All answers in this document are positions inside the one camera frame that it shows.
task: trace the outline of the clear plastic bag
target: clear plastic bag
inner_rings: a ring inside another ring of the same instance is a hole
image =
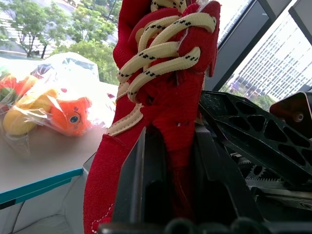
[[[69,137],[110,127],[115,105],[101,84],[97,65],[75,53],[51,56],[24,78],[6,74],[0,80],[2,135],[29,156],[30,132],[37,126]]]

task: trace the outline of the toy eye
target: toy eye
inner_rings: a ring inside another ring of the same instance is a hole
[[[71,123],[76,123],[76,122],[78,122],[78,120],[79,120],[78,116],[73,116],[70,118]]]

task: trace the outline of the shoelace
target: shoelace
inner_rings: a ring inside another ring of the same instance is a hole
[[[186,0],[152,1],[152,12],[158,10],[160,7],[178,8],[178,10],[183,13],[187,5]],[[179,57],[177,51],[180,42],[167,42],[174,35],[191,26],[201,27],[213,33],[216,27],[216,19],[207,13],[197,12],[182,18],[179,16],[165,17],[156,20],[144,29],[138,44],[138,54],[131,58],[120,69],[117,75],[120,82],[117,99],[127,94],[129,100],[135,102],[136,106],[129,115],[115,122],[110,129],[108,129],[107,134],[115,136],[122,133],[136,125],[143,118],[140,112],[142,105],[136,99],[136,96],[144,84],[165,73],[188,69],[197,64],[200,57],[199,47],[194,47],[191,52],[183,57]],[[153,40],[149,48],[147,48],[149,39],[157,33],[159,34]],[[174,59],[150,66],[151,62],[162,58]],[[127,82],[129,78],[141,68],[143,68],[143,72],[129,84]]]

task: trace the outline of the red sneaker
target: red sneaker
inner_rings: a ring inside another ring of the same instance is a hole
[[[186,0],[124,0],[114,59],[120,86],[114,124],[103,136],[84,195],[84,231],[113,213],[120,169],[147,124],[168,152],[176,216],[194,218],[190,150],[205,71],[213,75],[220,4]]]

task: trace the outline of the red fabric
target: red fabric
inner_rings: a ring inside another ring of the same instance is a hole
[[[137,53],[137,48],[131,45],[133,39],[129,38],[137,23],[149,12],[150,3],[150,0],[123,1],[118,25],[119,40],[114,50],[114,59],[119,68]],[[193,4],[183,15],[194,13],[197,10],[198,5]],[[195,218],[192,211],[190,149],[204,73],[210,66],[210,75],[212,75],[215,65],[220,5],[217,2],[211,2],[202,11],[216,17],[215,32],[211,34],[202,28],[192,27],[188,29],[188,34],[185,37],[183,37],[185,32],[181,32],[177,36],[177,38],[182,38],[178,51],[180,56],[187,54],[195,46],[200,47],[201,56],[197,65],[188,70],[159,76],[144,85],[137,95],[145,106],[141,109],[144,115],[143,120],[116,137],[103,136],[85,188],[83,206],[85,234],[94,233],[99,223],[111,220],[120,169],[143,127],[148,123],[153,124],[161,131],[167,147],[168,171],[172,184],[170,196],[175,215]],[[151,15],[154,17],[157,12],[151,13]],[[120,98],[117,101],[114,122],[129,114],[134,106],[127,96]]]

